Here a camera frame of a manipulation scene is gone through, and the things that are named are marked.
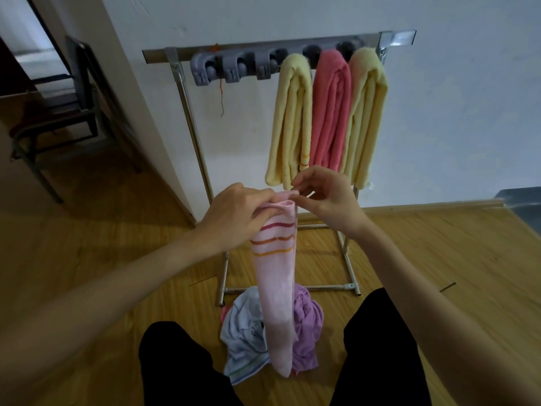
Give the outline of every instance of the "light blue towel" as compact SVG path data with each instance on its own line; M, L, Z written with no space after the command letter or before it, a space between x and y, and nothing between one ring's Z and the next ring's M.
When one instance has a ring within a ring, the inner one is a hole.
M220 339L227 345L223 374L232 385L255 375L269 362L257 286L235 299L223 321Z

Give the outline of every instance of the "black pants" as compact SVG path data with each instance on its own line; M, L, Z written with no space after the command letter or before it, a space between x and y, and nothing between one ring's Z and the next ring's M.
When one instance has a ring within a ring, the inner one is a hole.
M363 301L343 330L347 357L331 406L430 405L417 343L382 289ZM139 346L145 405L242 405L210 353L176 322L153 323Z

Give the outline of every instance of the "metal towel rack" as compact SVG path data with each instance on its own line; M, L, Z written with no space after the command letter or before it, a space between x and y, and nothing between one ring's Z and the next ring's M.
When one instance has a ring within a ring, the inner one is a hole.
M382 64L390 47L412 45L416 31L382 31L379 33L360 34L342 37L307 38L296 40L266 41L261 43L227 44L216 46L207 45L200 47L166 47L159 50L145 50L143 55L147 64L169 63L172 75L179 89L180 100L195 155L199 163L201 177L205 184L209 203L214 199L210 178L205 163L205 156L201 148L201 142L195 119L190 104L186 76L181 62L190 61L190 68L196 85L208 85L213 80L223 78L227 83L238 82L247 76L257 76L259 80L268 79L272 74L280 71L283 59L294 52L303 54L313 69L316 68L321 51L336 48L344 58L349 61L351 54L360 47L373 47ZM359 189L354 186L355 197L359 196ZM328 228L325 224L299 225L299 230L316 228ZM359 284L355 278L353 267L348 256L349 239L337 232L342 249L342 255L350 277L350 283L343 285L314 285L307 286L309 291L349 291L353 290L361 295ZM229 265L229 252L224 254L223 275L220 282L219 305L224 305L225 294L242 293L246 288L226 287L227 269Z

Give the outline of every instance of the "red string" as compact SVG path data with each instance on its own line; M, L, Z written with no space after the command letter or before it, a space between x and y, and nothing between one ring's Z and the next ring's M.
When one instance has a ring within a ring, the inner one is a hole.
M223 117L223 89L222 89L222 79L220 78L220 93L221 93L221 99L220 99L220 104L222 104L222 115L220 115L220 117Z
M212 51L213 52L218 52L220 51L220 46L218 45L218 43L214 44L214 47L212 47ZM220 117L223 117L223 113L224 113L224 110L223 110L223 88L222 88L222 79L220 78L220 104L222 105L222 115L220 115Z

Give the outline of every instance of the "black chair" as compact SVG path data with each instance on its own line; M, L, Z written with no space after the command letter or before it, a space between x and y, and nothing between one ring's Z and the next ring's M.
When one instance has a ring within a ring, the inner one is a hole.
M90 47L71 37L66 37L66 45L71 63L71 76L75 86L75 93L51 98L40 97L26 103L22 121L10 130L13 149L11 159L22 159L45 190L59 204L63 203L63 200L41 173L42 170L80 154L87 154L110 147L120 148L112 130L112 120L100 109L97 90L90 83L89 71L100 90L98 79L105 82L105 89L110 89L94 55L91 53ZM41 134L54 132L56 129L79 123L88 124L89 135L46 147L38 146L38 136ZM97 137L98 125L103 131L105 139L86 145L74 146L70 151L45 160L37 159L37 156L44 152Z

